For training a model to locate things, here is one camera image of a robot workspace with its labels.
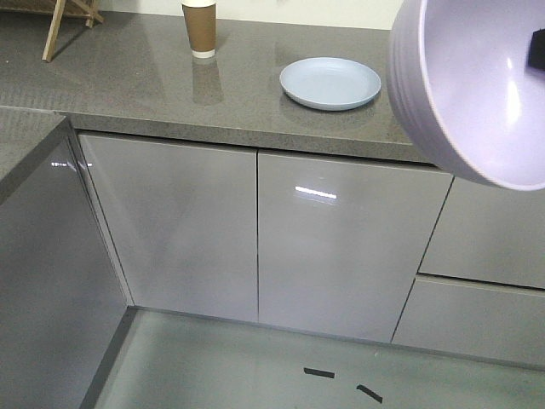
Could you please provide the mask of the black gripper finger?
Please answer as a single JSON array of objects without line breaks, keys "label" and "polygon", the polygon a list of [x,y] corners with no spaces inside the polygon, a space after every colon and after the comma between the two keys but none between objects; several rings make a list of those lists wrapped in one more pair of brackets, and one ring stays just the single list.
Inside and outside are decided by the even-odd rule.
[{"label": "black gripper finger", "polygon": [[527,56],[527,64],[537,70],[545,69],[545,29],[539,29],[532,33],[530,47]]}]

